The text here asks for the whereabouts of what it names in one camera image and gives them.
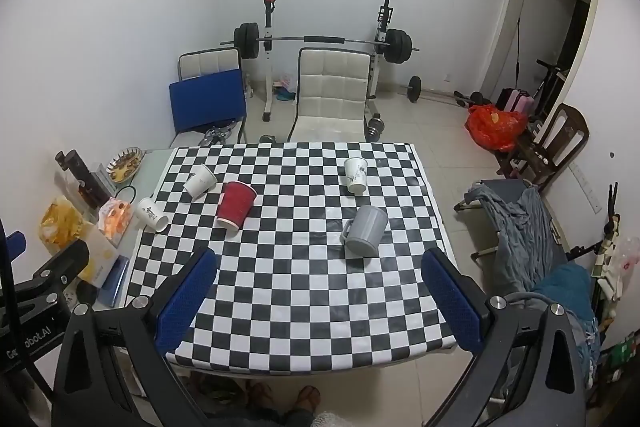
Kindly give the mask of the red paper cup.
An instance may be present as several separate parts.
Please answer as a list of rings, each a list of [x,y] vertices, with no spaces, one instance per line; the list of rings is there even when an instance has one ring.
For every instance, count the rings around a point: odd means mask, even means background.
[[[257,193],[250,185],[240,181],[224,184],[218,202],[216,223],[231,234],[238,233],[252,209]]]

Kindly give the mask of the blue book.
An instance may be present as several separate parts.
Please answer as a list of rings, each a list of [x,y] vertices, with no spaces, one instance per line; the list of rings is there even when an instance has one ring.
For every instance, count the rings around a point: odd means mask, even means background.
[[[108,273],[106,280],[96,295],[96,302],[104,307],[114,308],[117,303],[119,289],[122,287],[129,259],[119,256]]]

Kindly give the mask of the yellow white box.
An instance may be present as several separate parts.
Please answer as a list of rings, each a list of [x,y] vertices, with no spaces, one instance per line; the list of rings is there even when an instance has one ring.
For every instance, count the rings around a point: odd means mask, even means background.
[[[82,226],[79,238],[85,242],[88,248],[89,259],[78,277],[93,287],[101,289],[111,274],[116,261],[119,258],[129,259],[131,251],[120,251],[96,225],[88,222]]]

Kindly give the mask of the grey cloth on cot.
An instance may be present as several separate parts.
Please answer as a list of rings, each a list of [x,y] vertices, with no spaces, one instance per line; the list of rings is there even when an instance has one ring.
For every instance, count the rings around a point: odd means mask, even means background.
[[[454,211],[484,211],[497,245],[472,254],[492,258],[492,285],[498,293],[532,291],[567,262],[566,254],[538,186],[522,179],[480,180],[465,192]]]

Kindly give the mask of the orange snack packet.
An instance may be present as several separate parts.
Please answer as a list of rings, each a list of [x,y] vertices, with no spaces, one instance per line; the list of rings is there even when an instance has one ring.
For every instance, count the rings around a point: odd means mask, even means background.
[[[110,198],[99,209],[98,228],[109,241],[117,246],[129,227],[131,218],[130,202]]]

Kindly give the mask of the white mug black print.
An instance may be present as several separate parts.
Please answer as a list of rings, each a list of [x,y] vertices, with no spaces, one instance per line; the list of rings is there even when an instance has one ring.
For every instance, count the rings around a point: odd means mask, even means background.
[[[163,232],[169,225],[168,217],[160,211],[160,207],[149,197],[139,200],[136,208],[134,208],[134,215],[142,228],[149,228],[156,233]]]

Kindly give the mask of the plate with snacks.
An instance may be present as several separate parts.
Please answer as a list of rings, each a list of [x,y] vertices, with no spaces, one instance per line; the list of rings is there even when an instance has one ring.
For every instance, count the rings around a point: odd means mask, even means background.
[[[140,147],[121,150],[106,166],[107,176],[116,185],[128,182],[139,170],[144,152]]]

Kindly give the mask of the black white checkered tablecloth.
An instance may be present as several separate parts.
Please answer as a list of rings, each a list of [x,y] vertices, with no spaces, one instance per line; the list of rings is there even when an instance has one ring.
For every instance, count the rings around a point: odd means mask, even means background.
[[[367,161],[367,191],[349,193],[344,164]],[[217,185],[193,200],[196,166]],[[224,184],[257,193],[240,231],[217,225]],[[406,361],[456,343],[421,277],[425,251],[450,247],[431,185],[410,143],[284,143],[180,147],[154,191],[169,219],[142,232],[125,299],[151,295],[202,248],[217,275],[171,362],[235,374],[296,375]],[[365,205],[388,223],[378,255],[350,255],[345,223]]]

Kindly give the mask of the red plastic bag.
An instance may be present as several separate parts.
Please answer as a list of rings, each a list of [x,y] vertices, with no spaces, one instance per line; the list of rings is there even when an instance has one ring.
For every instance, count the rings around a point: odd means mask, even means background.
[[[506,112],[489,105],[474,105],[468,109],[465,129],[472,140],[489,152],[509,153],[524,132],[527,117],[520,112]]]

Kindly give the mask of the dark wooden chair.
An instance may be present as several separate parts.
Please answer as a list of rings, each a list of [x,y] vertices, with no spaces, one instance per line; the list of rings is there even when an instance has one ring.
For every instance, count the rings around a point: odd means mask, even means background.
[[[499,160],[498,174],[526,178],[544,193],[575,156],[585,147],[590,131],[586,118],[573,106],[561,103],[540,138],[524,131],[514,150]]]

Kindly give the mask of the pink suitcase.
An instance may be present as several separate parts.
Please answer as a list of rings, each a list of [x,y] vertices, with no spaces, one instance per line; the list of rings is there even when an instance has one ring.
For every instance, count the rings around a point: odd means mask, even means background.
[[[533,113],[535,99],[526,91],[515,88],[504,88],[501,90],[496,107],[505,112],[518,112],[525,116]]]

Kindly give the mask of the white chair with blue cushion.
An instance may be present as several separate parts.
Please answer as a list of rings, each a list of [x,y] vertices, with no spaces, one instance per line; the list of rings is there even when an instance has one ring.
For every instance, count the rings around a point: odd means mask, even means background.
[[[182,54],[169,86],[172,147],[246,140],[247,101],[240,51],[213,48]]]

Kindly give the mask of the loose barbell on floor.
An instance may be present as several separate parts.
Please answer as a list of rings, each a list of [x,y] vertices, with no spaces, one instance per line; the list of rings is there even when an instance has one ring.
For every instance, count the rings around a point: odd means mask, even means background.
[[[454,102],[457,106],[462,108],[491,104],[489,98],[482,95],[480,91],[473,91],[471,94],[464,94],[457,90],[447,92],[424,88],[422,79],[419,76],[412,76],[409,79],[406,95],[411,103],[416,103],[419,98],[437,98],[437,100]]]

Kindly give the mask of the barbell on rack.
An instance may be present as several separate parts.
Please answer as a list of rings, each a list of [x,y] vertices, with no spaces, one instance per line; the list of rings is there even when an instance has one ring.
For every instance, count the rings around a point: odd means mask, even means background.
[[[373,46],[374,52],[382,54],[384,60],[390,64],[402,64],[409,61],[414,52],[419,49],[413,45],[411,37],[400,29],[389,29],[385,37],[380,40],[351,39],[337,36],[265,36],[262,37],[256,23],[242,23],[233,31],[233,38],[228,41],[221,41],[222,46],[234,46],[240,51],[242,58],[253,60],[259,55],[259,46],[263,43],[274,43],[277,41],[291,41],[304,43],[321,44],[346,44],[357,43],[365,46]]]

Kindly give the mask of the white squat rack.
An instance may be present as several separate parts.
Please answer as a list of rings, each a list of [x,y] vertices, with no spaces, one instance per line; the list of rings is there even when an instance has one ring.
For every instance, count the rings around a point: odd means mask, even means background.
[[[273,36],[272,34],[272,14],[276,8],[276,0],[264,0],[265,5],[265,25],[264,25],[264,37]],[[385,37],[390,21],[392,20],[394,8],[390,5],[390,0],[384,0],[383,4],[378,10],[378,23],[376,24],[375,35],[373,40],[382,41]],[[273,89],[276,84],[273,81],[273,69],[271,64],[271,53],[273,43],[263,43],[262,48],[265,51],[265,90],[266,101],[264,106],[264,113],[262,113],[263,121],[270,121],[272,113],[272,101],[273,101]],[[370,58],[369,65],[369,88],[367,94],[367,109],[370,112],[376,111],[376,106],[373,100],[376,97],[376,90],[378,90],[378,78],[380,78],[380,65],[383,55],[374,52]]]

